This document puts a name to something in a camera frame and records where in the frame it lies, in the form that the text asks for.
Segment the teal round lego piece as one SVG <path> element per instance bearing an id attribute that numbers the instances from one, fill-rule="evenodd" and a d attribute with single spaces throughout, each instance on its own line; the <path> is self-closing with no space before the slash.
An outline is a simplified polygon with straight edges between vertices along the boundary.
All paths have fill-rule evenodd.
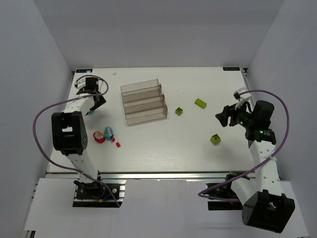
<path id="1" fill-rule="evenodd" d="M 113 130 L 110 126 L 104 129 L 104 135 L 107 139 L 112 139 L 114 137 Z"/>

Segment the green 2x4 lego brick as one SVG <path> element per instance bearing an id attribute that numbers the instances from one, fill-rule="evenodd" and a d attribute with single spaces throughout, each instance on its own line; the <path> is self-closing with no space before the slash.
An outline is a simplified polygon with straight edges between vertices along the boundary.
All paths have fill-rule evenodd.
<path id="1" fill-rule="evenodd" d="M 200 108 L 202 108 L 202 109 L 205 109 L 206 106 L 207 106 L 207 103 L 204 102 L 203 100 L 199 99 L 199 98 L 197 98 L 197 99 L 195 100 L 195 104 L 196 104 L 197 106 L 199 106 Z"/>

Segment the green 2x2 lego brick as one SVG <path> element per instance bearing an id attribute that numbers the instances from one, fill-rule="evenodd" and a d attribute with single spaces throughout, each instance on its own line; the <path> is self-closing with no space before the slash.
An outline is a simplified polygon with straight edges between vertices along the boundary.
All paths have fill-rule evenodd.
<path id="1" fill-rule="evenodd" d="M 176 113 L 178 116 L 180 116 L 180 115 L 183 114 L 183 109 L 180 108 L 180 107 L 178 107 L 178 108 L 175 110 L 175 113 Z"/>

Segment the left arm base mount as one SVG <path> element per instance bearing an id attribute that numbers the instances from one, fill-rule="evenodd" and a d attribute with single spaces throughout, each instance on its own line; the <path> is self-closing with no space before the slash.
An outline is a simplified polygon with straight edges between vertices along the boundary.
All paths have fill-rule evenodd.
<path id="1" fill-rule="evenodd" d="M 119 208 L 123 197 L 119 183 L 107 183 L 104 186 L 96 181 L 75 180 L 75 192 L 72 207 L 75 208 Z"/>

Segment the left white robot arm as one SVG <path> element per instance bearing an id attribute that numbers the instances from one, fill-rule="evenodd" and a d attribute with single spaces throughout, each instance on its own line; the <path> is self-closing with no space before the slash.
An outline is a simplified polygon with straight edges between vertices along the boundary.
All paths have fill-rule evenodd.
<path id="1" fill-rule="evenodd" d="M 82 76 L 75 81 L 78 90 L 75 100 L 68 102 L 60 113 L 52 114 L 53 146 L 62 153 L 79 174 L 79 180 L 87 183 L 89 178 L 97 179 L 98 170 L 94 167 L 88 152 L 88 135 L 84 116 L 106 103 L 100 92 L 100 77 Z"/>

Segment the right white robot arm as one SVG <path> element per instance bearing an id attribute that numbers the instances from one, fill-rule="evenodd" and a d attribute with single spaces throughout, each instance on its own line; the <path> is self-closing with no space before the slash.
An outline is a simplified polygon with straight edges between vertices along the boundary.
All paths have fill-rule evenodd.
<path id="1" fill-rule="evenodd" d="M 242 221 L 246 226 L 282 233 L 295 210 L 295 202 L 288 198 L 280 184 L 276 157 L 276 138 L 269 128 L 274 105 L 257 101 L 252 112 L 247 112 L 248 102 L 240 107 L 225 106 L 216 114 L 225 127 L 241 125 L 251 152 L 255 169 L 255 182 L 246 175 L 230 182 L 230 189 L 242 204 Z"/>

